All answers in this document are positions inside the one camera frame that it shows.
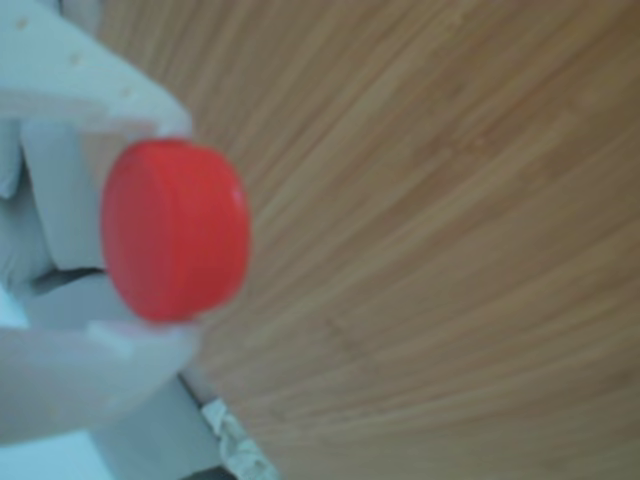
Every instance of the wooden surface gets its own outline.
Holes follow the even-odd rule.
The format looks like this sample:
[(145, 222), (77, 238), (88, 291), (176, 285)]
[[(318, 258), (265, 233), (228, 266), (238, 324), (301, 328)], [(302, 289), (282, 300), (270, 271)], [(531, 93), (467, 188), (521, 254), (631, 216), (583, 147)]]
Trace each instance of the wooden surface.
[(291, 480), (640, 477), (640, 3), (112, 0), (244, 177), (201, 364)]

